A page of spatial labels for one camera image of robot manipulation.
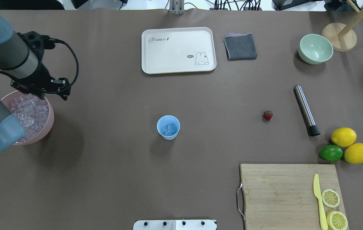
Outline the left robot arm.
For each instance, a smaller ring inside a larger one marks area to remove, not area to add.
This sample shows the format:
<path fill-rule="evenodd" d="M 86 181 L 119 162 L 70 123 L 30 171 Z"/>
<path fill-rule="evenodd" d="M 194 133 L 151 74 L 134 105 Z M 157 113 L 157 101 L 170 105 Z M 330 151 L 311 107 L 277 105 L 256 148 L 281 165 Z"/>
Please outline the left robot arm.
<path fill-rule="evenodd" d="M 45 51 L 54 49 L 57 44 L 65 46 L 74 58 L 73 80 L 51 76 L 43 63 Z M 35 31 L 16 32 L 0 13 L 0 75 L 10 87 L 22 94 L 31 94 L 41 100 L 47 95 L 56 95 L 66 101 L 78 80 L 79 61 L 66 41 Z M 24 135 L 22 124 L 0 99 L 0 153 Z"/>

